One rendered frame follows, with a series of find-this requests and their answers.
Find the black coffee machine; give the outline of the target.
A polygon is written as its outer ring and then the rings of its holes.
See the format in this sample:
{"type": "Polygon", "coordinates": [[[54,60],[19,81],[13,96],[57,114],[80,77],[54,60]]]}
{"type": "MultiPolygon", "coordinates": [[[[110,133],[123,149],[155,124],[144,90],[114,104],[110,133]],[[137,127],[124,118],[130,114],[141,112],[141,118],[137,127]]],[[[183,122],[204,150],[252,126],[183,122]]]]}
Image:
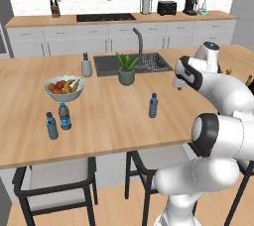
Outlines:
{"type": "Polygon", "coordinates": [[[198,0],[186,0],[185,9],[183,10],[183,12],[187,15],[195,16],[196,15],[195,7],[197,3],[198,0]]]}

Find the grey tap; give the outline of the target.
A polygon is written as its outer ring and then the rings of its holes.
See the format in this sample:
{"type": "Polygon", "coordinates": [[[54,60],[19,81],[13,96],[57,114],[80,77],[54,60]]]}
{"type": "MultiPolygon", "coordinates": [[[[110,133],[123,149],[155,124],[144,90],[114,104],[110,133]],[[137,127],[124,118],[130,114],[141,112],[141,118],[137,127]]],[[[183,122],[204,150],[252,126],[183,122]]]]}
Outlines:
{"type": "Polygon", "coordinates": [[[138,42],[139,42],[139,66],[142,66],[142,56],[143,56],[143,38],[142,38],[142,35],[141,33],[138,31],[137,28],[133,28],[132,29],[133,32],[137,35],[138,37],[138,42]]]}

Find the silver kettle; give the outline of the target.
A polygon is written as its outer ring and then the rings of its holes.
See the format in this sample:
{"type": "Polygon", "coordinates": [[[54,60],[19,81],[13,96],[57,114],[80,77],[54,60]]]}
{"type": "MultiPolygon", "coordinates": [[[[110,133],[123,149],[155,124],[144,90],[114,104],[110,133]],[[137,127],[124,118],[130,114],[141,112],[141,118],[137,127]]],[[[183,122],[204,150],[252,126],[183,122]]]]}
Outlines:
{"type": "Polygon", "coordinates": [[[152,0],[140,0],[140,13],[143,15],[152,13],[152,0]]]}

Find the small blue plastic bottle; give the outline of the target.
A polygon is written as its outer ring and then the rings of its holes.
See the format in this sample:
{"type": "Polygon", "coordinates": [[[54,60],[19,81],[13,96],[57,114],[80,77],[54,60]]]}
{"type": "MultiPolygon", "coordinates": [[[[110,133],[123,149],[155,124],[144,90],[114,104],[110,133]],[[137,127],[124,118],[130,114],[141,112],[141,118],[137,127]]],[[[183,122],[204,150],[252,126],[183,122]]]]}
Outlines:
{"type": "Polygon", "coordinates": [[[157,116],[157,108],[158,108],[157,94],[153,93],[152,97],[150,99],[150,105],[149,105],[149,117],[150,118],[155,118],[157,116]]]}

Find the potted green plant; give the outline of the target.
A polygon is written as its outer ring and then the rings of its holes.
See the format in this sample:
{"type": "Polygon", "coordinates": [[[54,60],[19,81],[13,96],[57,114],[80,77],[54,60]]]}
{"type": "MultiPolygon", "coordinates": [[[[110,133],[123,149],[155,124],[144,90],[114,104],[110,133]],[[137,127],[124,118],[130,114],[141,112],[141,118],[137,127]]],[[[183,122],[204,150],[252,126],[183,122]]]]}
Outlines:
{"type": "Polygon", "coordinates": [[[119,82],[122,85],[131,85],[135,81],[135,70],[137,68],[137,57],[123,55],[117,53],[117,58],[120,61],[120,67],[118,69],[119,82]]]}

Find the black toaster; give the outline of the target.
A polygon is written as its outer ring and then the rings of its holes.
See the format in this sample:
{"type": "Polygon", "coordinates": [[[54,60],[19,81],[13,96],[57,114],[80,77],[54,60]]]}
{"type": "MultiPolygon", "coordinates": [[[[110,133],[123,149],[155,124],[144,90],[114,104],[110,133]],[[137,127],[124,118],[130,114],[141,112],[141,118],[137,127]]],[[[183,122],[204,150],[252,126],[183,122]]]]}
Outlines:
{"type": "Polygon", "coordinates": [[[176,15],[177,3],[175,1],[159,1],[157,13],[160,14],[161,16],[176,15]]]}

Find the white lower cupboard run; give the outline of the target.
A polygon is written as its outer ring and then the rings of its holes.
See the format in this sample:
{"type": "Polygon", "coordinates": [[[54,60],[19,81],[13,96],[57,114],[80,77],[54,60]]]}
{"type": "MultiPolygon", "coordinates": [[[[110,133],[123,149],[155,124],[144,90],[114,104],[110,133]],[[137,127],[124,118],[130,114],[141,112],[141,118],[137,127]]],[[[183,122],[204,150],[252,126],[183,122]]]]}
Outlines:
{"type": "Polygon", "coordinates": [[[205,20],[9,28],[7,32],[15,57],[45,57],[136,51],[134,27],[142,35],[143,50],[197,47],[205,41],[229,45],[235,25],[234,20],[205,20]]]}

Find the dark grey sink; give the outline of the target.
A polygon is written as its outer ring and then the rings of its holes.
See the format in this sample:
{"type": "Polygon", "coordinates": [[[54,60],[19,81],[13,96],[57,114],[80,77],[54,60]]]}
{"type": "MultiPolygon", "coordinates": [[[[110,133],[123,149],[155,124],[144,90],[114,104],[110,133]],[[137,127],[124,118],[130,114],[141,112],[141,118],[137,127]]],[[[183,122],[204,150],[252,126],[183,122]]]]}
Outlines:
{"type": "MultiPolygon", "coordinates": [[[[98,76],[117,75],[118,69],[121,67],[121,62],[117,55],[95,56],[93,60],[98,76]]],[[[136,73],[173,71],[173,68],[159,53],[143,54],[142,60],[137,62],[137,64],[141,64],[141,66],[135,70],[136,73]]]]}

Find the grey soap dispenser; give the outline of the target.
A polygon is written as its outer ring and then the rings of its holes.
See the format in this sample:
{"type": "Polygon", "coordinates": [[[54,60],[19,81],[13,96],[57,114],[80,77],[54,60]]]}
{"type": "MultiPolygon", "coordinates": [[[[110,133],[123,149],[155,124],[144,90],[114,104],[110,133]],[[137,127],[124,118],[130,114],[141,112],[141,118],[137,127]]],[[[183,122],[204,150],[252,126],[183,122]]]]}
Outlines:
{"type": "Polygon", "coordinates": [[[87,53],[83,53],[83,60],[81,61],[81,74],[84,77],[91,77],[92,76],[92,67],[91,67],[91,61],[88,58],[87,53]]]}

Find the white fruit bowl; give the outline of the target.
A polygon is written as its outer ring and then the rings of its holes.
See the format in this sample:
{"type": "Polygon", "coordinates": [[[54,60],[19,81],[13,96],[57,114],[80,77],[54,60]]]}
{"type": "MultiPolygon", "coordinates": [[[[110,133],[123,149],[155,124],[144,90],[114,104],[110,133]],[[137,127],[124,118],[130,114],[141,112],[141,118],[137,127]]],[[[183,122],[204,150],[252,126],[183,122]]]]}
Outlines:
{"type": "Polygon", "coordinates": [[[57,102],[70,102],[75,100],[80,93],[83,90],[83,87],[85,85],[85,81],[80,78],[79,76],[75,76],[75,75],[62,75],[62,76],[57,76],[55,78],[51,78],[49,81],[47,81],[44,85],[45,90],[47,91],[47,93],[57,102]],[[74,85],[76,83],[78,83],[77,89],[75,92],[71,92],[71,93],[63,93],[63,94],[59,94],[59,93],[53,93],[50,91],[50,84],[57,84],[58,81],[68,81],[68,80],[72,80],[72,84],[70,85],[70,87],[74,87],[74,85]]]}

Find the wooden knife block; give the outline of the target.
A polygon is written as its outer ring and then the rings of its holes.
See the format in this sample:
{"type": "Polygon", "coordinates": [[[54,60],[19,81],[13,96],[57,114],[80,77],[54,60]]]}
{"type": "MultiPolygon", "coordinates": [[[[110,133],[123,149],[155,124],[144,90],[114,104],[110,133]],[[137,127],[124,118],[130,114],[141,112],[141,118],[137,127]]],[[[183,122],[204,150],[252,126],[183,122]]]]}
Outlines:
{"type": "Polygon", "coordinates": [[[59,18],[61,16],[60,7],[57,0],[50,0],[51,11],[53,18],[59,18]]]}

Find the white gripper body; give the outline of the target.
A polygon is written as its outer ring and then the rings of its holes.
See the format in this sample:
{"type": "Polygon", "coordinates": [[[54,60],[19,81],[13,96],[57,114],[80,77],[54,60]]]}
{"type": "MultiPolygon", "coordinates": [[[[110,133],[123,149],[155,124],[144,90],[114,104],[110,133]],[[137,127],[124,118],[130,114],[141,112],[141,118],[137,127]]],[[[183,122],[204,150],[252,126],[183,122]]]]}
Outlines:
{"type": "Polygon", "coordinates": [[[182,90],[186,86],[187,84],[177,77],[173,81],[173,87],[176,88],[177,90],[182,90]]]}

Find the black hob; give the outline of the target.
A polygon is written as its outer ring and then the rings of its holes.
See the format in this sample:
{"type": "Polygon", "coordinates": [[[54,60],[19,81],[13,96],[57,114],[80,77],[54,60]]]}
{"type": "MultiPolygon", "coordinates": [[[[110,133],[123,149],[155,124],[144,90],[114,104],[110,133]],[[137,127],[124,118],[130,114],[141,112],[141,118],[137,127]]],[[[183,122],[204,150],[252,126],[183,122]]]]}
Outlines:
{"type": "Polygon", "coordinates": [[[85,14],[76,15],[77,22],[133,21],[136,18],[130,13],[85,14]]]}

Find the black stool with grey seat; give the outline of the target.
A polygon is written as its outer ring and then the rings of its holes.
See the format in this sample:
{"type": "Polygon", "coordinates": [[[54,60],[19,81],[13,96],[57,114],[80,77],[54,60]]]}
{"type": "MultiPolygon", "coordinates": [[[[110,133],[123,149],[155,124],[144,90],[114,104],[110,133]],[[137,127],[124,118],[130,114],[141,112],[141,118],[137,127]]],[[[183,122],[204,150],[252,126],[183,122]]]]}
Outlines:
{"type": "Polygon", "coordinates": [[[150,196],[168,196],[166,208],[154,226],[200,226],[194,218],[201,192],[194,189],[193,167],[197,152],[191,144],[172,145],[128,152],[125,198],[129,198],[130,177],[139,175],[145,188],[142,226],[147,226],[150,196]]]}
{"type": "Polygon", "coordinates": [[[93,212],[93,203],[98,203],[95,157],[32,166],[29,188],[23,189],[26,169],[17,168],[12,183],[27,226],[36,226],[36,215],[79,207],[87,209],[89,226],[96,226],[93,212]]]}
{"type": "Polygon", "coordinates": [[[243,174],[243,178],[242,178],[242,181],[241,181],[240,186],[238,188],[238,191],[236,193],[236,196],[234,198],[234,201],[231,205],[229,213],[226,217],[226,220],[224,222],[224,226],[230,226],[231,220],[234,216],[234,213],[237,209],[237,206],[240,202],[240,199],[243,195],[243,192],[246,188],[249,178],[251,176],[254,176],[254,161],[240,161],[240,160],[238,160],[237,163],[238,163],[240,172],[243,174]]]}

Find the dark-capped blue-label plastic bottle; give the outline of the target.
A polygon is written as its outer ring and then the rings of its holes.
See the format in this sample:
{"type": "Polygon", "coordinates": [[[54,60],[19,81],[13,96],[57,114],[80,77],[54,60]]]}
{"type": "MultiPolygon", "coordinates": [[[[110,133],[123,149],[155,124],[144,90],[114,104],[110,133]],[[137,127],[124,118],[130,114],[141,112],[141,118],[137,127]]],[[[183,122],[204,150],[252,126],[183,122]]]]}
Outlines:
{"type": "Polygon", "coordinates": [[[71,122],[69,117],[69,110],[64,103],[60,104],[59,115],[61,121],[61,127],[63,130],[69,130],[71,128],[71,122]]]}

